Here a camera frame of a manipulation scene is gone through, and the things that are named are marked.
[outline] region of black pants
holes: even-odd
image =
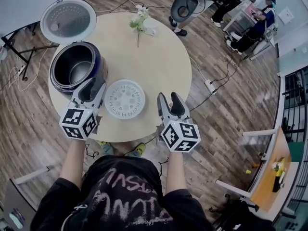
[[[240,2],[237,0],[225,0],[224,3],[216,10],[215,14],[212,16],[214,22],[220,23],[223,16],[234,9]]]
[[[263,34],[256,31],[253,27],[245,33],[239,41],[232,42],[231,47],[237,49],[239,52],[244,52],[249,49],[250,46],[252,46],[262,35]]]

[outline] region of black t-shirt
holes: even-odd
[[[83,179],[79,191],[59,178],[42,199],[31,230],[58,231],[65,219],[65,231],[214,230],[186,189],[163,196],[158,171],[146,159],[103,156]],[[74,211],[81,205],[87,207]]]

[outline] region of floor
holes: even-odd
[[[125,0],[86,0],[96,11],[113,10]],[[170,27],[169,8],[173,0],[134,0],[150,8],[150,15]],[[196,18],[187,28],[188,36],[181,38],[188,54],[196,61],[204,76],[209,79],[222,78],[227,71],[231,52],[225,45],[224,33],[215,27],[210,16],[215,6]],[[131,2],[117,10],[134,10]],[[48,45],[48,41],[36,30],[33,37],[29,30],[21,31],[16,36],[15,47],[19,50],[33,46]],[[27,75],[27,82],[20,81],[20,89],[25,88],[35,77],[39,60],[44,51],[37,52],[32,60]],[[69,140],[64,137],[58,126],[59,116],[55,111],[48,91],[48,70],[55,49],[49,49],[42,58],[39,74],[34,83],[23,92],[17,82],[0,91],[0,205],[4,204],[6,182],[9,178],[18,178],[44,166],[53,165],[53,170],[32,182],[22,186],[23,191],[38,205],[57,178],[61,163],[65,158]],[[229,72],[233,73],[242,59],[233,54]],[[225,203],[226,191],[217,186],[217,179],[245,189],[254,173],[252,164],[258,162],[257,153],[264,151],[268,137],[244,140],[243,131],[272,128],[278,100],[276,51],[272,49],[256,60],[245,60],[229,82],[219,88],[204,104],[191,113],[198,123],[202,136],[201,144],[192,152],[185,154],[185,174],[188,189],[198,199],[210,221],[218,215],[210,213],[210,207],[220,207]],[[0,66],[0,86],[8,82],[9,73],[14,66],[20,67],[22,61],[9,52]],[[187,105],[196,107],[209,96],[204,81],[192,62],[192,86]],[[214,83],[217,88],[224,81]],[[153,135],[140,141],[148,141]],[[89,153],[98,150],[98,144],[89,140]],[[126,152],[121,144],[114,145],[119,153]],[[145,158],[153,161],[160,170],[158,162],[164,162],[168,149],[158,147],[155,141],[147,144]],[[84,169],[93,162],[86,156]],[[165,184],[167,164],[162,165],[162,183]]]

